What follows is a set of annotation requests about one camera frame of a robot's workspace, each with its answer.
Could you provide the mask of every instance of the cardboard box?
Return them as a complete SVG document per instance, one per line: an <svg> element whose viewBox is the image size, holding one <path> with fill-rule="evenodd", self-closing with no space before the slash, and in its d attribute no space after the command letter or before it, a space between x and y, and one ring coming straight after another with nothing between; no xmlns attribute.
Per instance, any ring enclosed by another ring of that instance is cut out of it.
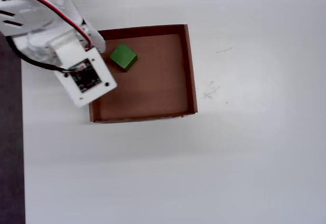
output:
<svg viewBox="0 0 326 224"><path fill-rule="evenodd" d="M187 25L100 31L102 56L118 87L90 103L92 122L123 122L197 113L192 55ZM125 44L138 55L128 72L110 60Z"/></svg>

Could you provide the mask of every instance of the white table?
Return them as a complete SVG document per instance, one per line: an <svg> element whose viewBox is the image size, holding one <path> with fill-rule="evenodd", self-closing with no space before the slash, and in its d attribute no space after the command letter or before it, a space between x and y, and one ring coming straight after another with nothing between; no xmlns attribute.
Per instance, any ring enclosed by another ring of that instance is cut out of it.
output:
<svg viewBox="0 0 326 224"><path fill-rule="evenodd" d="M99 30L187 23L199 113L91 124L23 63L27 224L325 223L326 0L75 1Z"/></svg>

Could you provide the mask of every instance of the black circuit board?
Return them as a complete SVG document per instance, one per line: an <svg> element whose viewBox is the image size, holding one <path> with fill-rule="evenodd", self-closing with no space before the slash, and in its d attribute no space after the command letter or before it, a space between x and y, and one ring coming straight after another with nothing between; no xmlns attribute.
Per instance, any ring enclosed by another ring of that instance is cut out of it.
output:
<svg viewBox="0 0 326 224"><path fill-rule="evenodd" d="M100 84L102 81L100 77L98 77L89 59L85 59L74 67L78 69L81 66L84 66L82 70L77 70L70 74L80 91L84 93L97 84Z"/></svg>

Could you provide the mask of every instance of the robotic arm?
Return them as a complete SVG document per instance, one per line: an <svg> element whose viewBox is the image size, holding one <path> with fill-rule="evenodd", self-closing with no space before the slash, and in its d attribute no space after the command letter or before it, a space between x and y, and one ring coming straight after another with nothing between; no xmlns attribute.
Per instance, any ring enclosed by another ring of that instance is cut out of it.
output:
<svg viewBox="0 0 326 224"><path fill-rule="evenodd" d="M72 0L2 0L0 32L20 58L53 70L77 106L117 86L99 54L104 39Z"/></svg>

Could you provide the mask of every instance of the green block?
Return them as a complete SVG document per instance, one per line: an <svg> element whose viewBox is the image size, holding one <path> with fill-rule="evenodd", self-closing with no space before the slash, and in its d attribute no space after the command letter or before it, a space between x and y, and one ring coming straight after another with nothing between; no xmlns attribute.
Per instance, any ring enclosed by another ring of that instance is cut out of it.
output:
<svg viewBox="0 0 326 224"><path fill-rule="evenodd" d="M125 71L128 71L137 61L137 54L126 45L119 45L110 58Z"/></svg>

